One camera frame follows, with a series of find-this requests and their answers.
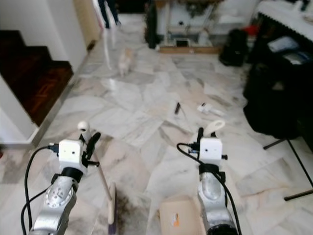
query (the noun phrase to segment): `person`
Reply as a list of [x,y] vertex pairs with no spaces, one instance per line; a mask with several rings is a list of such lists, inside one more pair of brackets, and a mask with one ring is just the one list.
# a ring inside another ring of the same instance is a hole
[[99,7],[100,7],[101,13],[102,13],[102,17],[106,23],[106,28],[110,28],[110,23],[109,23],[109,19],[108,19],[107,12],[106,12],[106,6],[104,3],[105,1],[107,1],[107,4],[108,4],[108,6],[112,12],[115,24],[121,25],[121,22],[118,20],[117,10],[115,7],[115,0],[98,0]]

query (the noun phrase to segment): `wooden stair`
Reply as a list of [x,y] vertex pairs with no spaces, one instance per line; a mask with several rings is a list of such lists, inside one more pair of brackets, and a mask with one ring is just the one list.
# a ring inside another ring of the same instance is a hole
[[0,73],[32,121],[40,126],[73,75],[52,61],[47,47],[27,47],[18,31],[0,31]]

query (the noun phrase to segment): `dustpan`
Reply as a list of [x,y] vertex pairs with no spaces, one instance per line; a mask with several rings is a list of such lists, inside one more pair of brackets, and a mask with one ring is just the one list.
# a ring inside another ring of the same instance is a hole
[[160,205],[162,235],[206,235],[197,198],[174,196]]

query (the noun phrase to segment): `cat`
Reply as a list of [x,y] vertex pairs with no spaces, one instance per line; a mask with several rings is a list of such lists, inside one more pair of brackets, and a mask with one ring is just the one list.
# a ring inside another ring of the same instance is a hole
[[118,67],[122,77],[127,75],[134,66],[134,51],[125,48],[119,58]]

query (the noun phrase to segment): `black stand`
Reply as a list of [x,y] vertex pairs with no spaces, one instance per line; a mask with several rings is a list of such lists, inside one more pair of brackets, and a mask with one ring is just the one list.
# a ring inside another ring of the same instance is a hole
[[[307,176],[307,178],[308,178],[308,180],[309,180],[309,182],[310,182],[310,184],[311,184],[311,186],[312,186],[312,188],[313,188],[313,182],[312,182],[312,180],[311,180],[311,178],[310,178],[310,176],[309,176],[307,170],[305,169],[305,167],[304,167],[304,165],[303,165],[301,159],[299,158],[297,152],[295,151],[295,149],[294,149],[292,143],[290,142],[290,140],[288,140],[288,139],[278,140],[278,141],[276,141],[276,142],[274,142],[274,143],[271,143],[271,144],[269,144],[269,145],[263,147],[263,149],[266,150],[266,149],[271,148],[271,147],[273,147],[273,146],[275,146],[275,145],[277,145],[277,144],[279,144],[279,143],[281,143],[281,142],[283,142],[283,141],[287,141],[287,142],[288,142],[290,148],[292,149],[293,153],[295,154],[296,158],[298,159],[298,161],[299,161],[299,163],[300,163],[300,165],[301,165],[301,167],[302,167],[302,169],[303,169],[305,175]],[[292,196],[289,196],[289,197],[284,197],[284,200],[285,200],[285,201],[289,201],[289,200],[292,200],[292,199],[295,199],[295,198],[299,198],[299,197],[303,197],[303,196],[310,195],[310,194],[313,194],[313,189],[311,189],[311,190],[309,190],[309,191],[306,191],[306,192],[301,192],[301,193],[298,193],[298,194],[295,194],[295,195],[292,195]]]

